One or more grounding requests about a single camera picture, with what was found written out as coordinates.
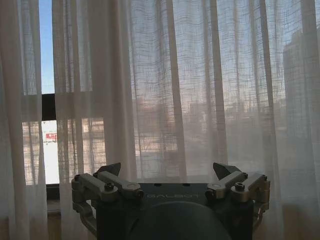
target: window frame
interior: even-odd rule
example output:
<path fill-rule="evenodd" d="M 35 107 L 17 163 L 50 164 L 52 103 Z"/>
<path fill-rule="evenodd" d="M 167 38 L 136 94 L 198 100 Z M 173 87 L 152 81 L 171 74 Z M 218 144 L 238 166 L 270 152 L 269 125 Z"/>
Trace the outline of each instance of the window frame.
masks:
<path fill-rule="evenodd" d="M 56 121 L 56 102 L 55 94 L 42 94 L 42 119 L 41 121 Z M 59 200 L 60 191 L 59 183 L 46 184 L 46 199 L 47 200 Z"/>

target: window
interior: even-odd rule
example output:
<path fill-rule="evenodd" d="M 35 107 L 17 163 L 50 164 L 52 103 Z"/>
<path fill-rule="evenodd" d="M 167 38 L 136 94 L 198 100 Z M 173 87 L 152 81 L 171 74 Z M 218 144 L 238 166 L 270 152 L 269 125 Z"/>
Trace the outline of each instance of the window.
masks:
<path fill-rule="evenodd" d="M 55 108 L 52 1 L 39 1 L 41 42 L 42 139 L 47 199 L 59 197 L 59 165 Z"/>

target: screw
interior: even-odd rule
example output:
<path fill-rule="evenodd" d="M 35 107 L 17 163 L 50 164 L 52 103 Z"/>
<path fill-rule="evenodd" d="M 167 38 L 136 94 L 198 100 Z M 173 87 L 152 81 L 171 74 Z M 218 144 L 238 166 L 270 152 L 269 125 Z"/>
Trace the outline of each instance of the screw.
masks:
<path fill-rule="evenodd" d="M 112 191 L 114 189 L 114 184 L 112 182 L 108 182 L 104 185 L 104 190 Z"/>
<path fill-rule="evenodd" d="M 80 177 L 80 174 L 75 175 L 74 180 L 78 181 L 79 177 Z"/>
<path fill-rule="evenodd" d="M 135 192 L 135 196 L 138 198 L 138 199 L 142 199 L 143 197 L 144 197 L 144 191 L 142 191 L 142 190 L 137 190 L 136 192 Z"/>
<path fill-rule="evenodd" d="M 235 187 L 235 190 L 237 190 L 237 191 L 245 190 L 245 185 L 243 185 L 241 182 L 236 182 L 234 187 Z"/>
<path fill-rule="evenodd" d="M 207 191 L 205 191 L 205 196 L 209 201 L 215 200 L 215 193 L 211 189 L 208 189 Z"/>

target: sheer curtain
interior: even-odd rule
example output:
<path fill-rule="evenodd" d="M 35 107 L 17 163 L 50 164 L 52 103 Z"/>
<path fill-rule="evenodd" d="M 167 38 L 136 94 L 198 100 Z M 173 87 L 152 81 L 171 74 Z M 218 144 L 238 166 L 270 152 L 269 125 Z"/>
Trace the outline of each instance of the sheer curtain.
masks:
<path fill-rule="evenodd" d="M 37 0 L 0 0 L 0 238 L 48 239 Z"/>
<path fill-rule="evenodd" d="M 141 182 L 266 173 L 255 239 L 319 239 L 319 1 L 63 0 L 52 16 L 63 239 L 87 238 L 72 177 L 115 162 Z"/>

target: blue sky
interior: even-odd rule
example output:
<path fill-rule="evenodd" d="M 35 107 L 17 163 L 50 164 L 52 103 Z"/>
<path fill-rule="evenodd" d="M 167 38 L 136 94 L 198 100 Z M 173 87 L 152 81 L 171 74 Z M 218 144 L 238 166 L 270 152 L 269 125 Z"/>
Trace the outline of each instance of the blue sky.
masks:
<path fill-rule="evenodd" d="M 39 0 L 42 93 L 55 92 L 52 41 L 52 0 Z"/>

